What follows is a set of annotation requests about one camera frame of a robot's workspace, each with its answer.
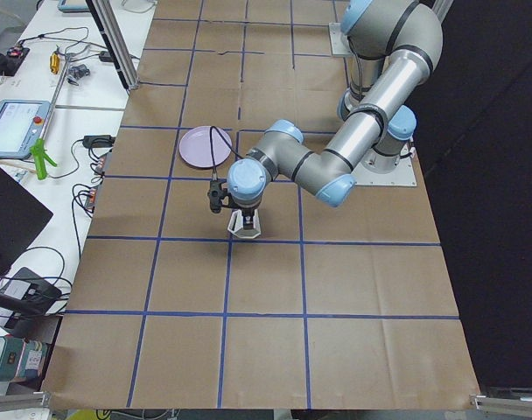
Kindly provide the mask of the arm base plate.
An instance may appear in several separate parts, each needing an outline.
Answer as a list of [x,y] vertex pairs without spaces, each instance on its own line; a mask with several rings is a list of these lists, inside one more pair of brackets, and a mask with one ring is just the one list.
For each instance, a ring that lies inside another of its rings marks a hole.
[[352,57],[354,53],[350,49],[347,36],[341,31],[340,23],[329,23],[328,31],[332,56],[339,58]]
[[411,141],[403,142],[401,151],[393,157],[383,156],[370,149],[352,172],[356,185],[416,187],[410,146]]

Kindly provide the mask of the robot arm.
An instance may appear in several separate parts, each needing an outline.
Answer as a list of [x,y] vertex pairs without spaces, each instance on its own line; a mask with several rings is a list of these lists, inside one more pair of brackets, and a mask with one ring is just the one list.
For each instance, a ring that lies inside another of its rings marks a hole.
[[355,105],[343,104],[343,124],[317,154],[304,146],[298,127],[278,120],[227,173],[223,193],[233,209],[230,231],[260,234],[257,209],[268,183],[283,175],[331,207],[355,186],[355,167],[389,131],[389,123],[412,91],[438,65],[443,32],[438,14],[418,1],[352,1],[341,33],[358,59],[387,60],[388,66]]

